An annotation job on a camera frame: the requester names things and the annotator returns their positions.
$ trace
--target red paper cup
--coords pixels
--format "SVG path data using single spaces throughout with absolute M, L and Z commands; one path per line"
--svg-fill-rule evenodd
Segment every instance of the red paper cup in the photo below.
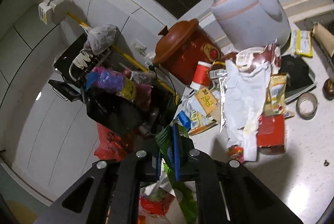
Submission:
M 210 68 L 211 64 L 203 61 L 198 61 L 195 75 L 190 85 L 192 89 L 200 90 L 202 87 L 208 87 L 210 85 L 211 80 L 208 73 Z

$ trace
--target red box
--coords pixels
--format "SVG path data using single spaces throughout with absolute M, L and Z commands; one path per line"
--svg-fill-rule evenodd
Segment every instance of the red box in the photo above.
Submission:
M 261 115 L 258 126 L 258 148 L 263 154 L 285 153 L 284 115 L 264 117 Z

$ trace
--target wall socket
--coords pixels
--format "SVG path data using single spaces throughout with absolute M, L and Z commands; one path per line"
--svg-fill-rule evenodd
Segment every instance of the wall socket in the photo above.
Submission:
M 145 51 L 147 50 L 147 47 L 141 43 L 138 39 L 134 39 L 131 43 L 131 46 L 141 55 L 146 56 Z

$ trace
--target tape roll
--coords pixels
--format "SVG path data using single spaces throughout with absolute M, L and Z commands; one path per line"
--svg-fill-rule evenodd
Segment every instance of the tape roll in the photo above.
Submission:
M 302 103 L 305 101 L 309 101 L 312 103 L 313 108 L 311 111 L 306 111 L 302 108 Z M 299 96 L 299 98 L 297 99 L 297 104 L 296 104 L 296 111 L 297 114 L 305 120 L 309 120 L 311 118 L 313 118 L 317 112 L 318 109 L 318 100 L 316 98 L 316 96 L 310 92 L 305 92 L 303 94 L 301 94 Z

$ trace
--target purple plastic bag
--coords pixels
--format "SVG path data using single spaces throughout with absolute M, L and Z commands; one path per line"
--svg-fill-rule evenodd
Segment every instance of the purple plastic bag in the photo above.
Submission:
M 94 85 L 110 93 L 117 93 L 124 87 L 124 75 L 113 70 L 107 70 L 104 67 L 95 67 L 92 72 L 99 73 L 99 77 Z

